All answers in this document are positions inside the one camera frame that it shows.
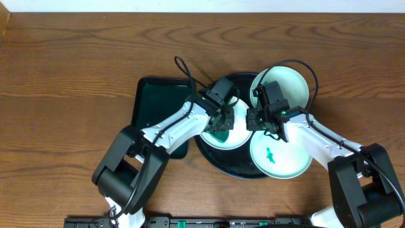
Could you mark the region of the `green wavy sponge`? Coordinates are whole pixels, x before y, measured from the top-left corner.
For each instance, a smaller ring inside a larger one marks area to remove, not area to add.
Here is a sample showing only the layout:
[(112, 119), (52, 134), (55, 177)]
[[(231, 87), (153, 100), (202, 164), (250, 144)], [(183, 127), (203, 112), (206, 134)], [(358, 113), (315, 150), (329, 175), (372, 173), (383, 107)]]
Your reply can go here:
[(217, 142), (224, 143), (229, 137), (229, 131), (214, 131), (210, 132), (209, 135)]

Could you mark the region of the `white plate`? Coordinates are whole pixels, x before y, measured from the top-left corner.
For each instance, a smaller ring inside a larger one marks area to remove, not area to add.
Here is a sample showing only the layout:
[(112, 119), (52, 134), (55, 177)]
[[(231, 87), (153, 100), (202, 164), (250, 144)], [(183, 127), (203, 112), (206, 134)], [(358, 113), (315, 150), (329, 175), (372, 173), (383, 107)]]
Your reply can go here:
[(246, 129), (246, 115), (248, 105), (241, 99), (233, 107), (234, 109), (234, 128), (229, 131), (229, 137), (224, 143), (215, 141), (208, 132), (203, 132), (199, 136), (209, 146), (220, 150), (231, 150), (242, 146), (248, 141), (252, 132)]

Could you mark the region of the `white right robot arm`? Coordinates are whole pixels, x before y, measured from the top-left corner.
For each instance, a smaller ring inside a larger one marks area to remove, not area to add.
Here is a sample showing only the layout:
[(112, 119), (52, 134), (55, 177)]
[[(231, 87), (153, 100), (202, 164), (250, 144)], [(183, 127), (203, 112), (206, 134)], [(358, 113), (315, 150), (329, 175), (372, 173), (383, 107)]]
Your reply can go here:
[(278, 82), (259, 84), (252, 93), (258, 105), (247, 111), (247, 129), (300, 146), (327, 169), (331, 209), (343, 227), (376, 227), (404, 215), (404, 194), (381, 145), (348, 141), (308, 110), (291, 108)]

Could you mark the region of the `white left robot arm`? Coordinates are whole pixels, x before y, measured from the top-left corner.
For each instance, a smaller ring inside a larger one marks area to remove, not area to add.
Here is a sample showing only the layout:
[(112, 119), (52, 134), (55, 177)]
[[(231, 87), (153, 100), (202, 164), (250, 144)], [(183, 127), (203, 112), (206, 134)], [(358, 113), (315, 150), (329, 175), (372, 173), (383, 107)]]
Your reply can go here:
[(171, 154), (203, 132), (231, 130), (236, 90), (226, 78), (194, 91), (176, 113), (142, 130), (124, 127), (92, 175), (92, 182), (110, 205), (110, 227), (141, 227), (142, 208), (150, 199)]

